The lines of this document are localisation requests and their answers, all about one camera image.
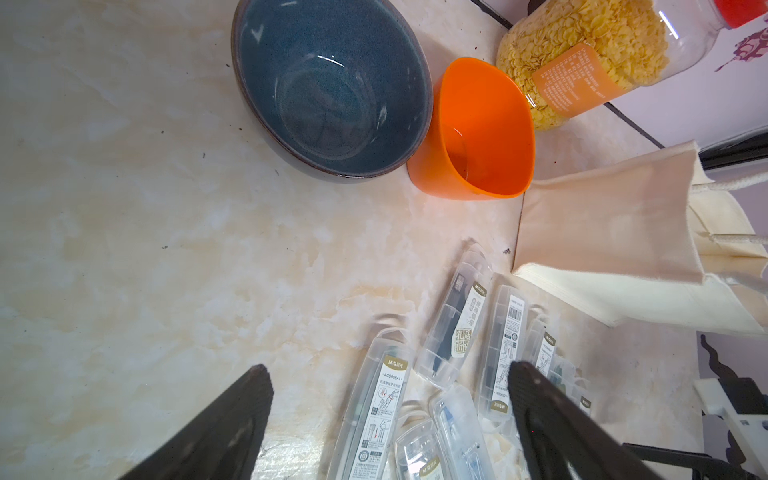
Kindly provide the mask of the clear compass case green parts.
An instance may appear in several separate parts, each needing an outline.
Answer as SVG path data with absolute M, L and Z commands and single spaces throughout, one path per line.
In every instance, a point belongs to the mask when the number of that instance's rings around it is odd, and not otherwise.
M 550 364 L 547 378 L 562 393 L 578 402 L 581 396 L 581 388 L 576 384 L 578 378 L 575 365 L 560 355 L 555 355 Z

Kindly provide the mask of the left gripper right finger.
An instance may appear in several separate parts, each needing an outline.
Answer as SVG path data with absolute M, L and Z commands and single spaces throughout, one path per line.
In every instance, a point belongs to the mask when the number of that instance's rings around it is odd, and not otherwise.
M 508 391 L 533 479 L 657 479 L 534 365 L 513 362 Z

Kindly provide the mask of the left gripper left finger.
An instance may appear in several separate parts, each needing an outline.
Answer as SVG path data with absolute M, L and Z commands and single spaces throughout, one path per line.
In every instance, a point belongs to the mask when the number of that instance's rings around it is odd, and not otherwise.
M 125 479 L 249 479 L 274 398 L 270 374 L 250 367 Z

